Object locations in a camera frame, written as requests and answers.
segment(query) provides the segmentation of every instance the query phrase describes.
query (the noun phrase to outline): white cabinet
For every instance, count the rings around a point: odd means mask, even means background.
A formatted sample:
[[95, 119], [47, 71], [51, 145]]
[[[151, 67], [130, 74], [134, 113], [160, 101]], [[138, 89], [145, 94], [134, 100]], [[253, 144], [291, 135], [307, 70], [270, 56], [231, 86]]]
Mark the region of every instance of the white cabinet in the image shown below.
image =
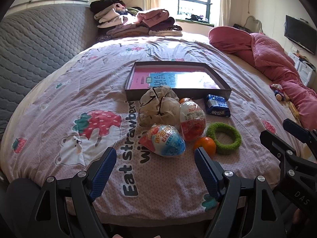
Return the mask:
[[295, 54], [290, 52], [288, 55], [294, 60], [295, 68], [298, 71], [303, 84], [310, 87], [315, 80], [316, 72], [305, 62], [301, 62]]

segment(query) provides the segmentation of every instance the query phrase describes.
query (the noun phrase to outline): orange fruit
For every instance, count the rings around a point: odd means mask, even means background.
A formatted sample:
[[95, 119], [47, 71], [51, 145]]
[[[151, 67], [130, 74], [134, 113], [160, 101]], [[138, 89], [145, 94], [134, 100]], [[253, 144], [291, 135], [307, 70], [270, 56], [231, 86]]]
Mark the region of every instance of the orange fruit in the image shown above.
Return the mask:
[[203, 149], [207, 152], [208, 156], [213, 159], [216, 154], [216, 144], [212, 138], [209, 137], [201, 137], [196, 140], [194, 144], [195, 149], [203, 147]]
[[183, 103], [183, 102], [187, 102], [187, 101], [192, 101], [190, 98], [188, 97], [184, 97], [180, 100], [180, 104]]

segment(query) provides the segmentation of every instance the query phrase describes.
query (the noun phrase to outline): television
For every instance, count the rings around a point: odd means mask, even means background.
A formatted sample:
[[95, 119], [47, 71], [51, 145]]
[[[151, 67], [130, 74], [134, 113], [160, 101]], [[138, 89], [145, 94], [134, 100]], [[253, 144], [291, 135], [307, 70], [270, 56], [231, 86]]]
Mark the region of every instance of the television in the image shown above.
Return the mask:
[[316, 54], [317, 31], [304, 21], [286, 15], [284, 36], [308, 52]]

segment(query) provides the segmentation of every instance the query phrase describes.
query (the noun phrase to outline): blue package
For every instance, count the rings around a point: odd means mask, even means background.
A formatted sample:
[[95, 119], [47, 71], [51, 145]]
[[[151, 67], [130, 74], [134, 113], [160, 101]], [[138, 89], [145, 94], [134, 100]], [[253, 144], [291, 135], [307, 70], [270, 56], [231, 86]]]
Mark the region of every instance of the blue package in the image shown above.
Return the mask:
[[207, 95], [205, 97], [205, 105], [207, 114], [230, 117], [230, 109], [224, 97]]

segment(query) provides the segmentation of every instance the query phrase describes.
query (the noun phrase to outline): green ring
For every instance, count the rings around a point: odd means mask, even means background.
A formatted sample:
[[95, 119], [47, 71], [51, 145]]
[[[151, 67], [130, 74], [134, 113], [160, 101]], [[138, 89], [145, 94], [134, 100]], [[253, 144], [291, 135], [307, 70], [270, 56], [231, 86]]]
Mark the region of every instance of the green ring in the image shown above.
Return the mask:
[[[216, 139], [216, 132], [224, 132], [225, 134], [229, 135], [234, 140], [234, 142], [232, 144], [221, 144]], [[216, 144], [216, 152], [224, 155], [231, 154], [234, 150], [240, 147], [242, 141], [241, 135], [237, 129], [223, 122], [212, 123], [207, 129], [207, 137], [210, 137], [214, 140]]]

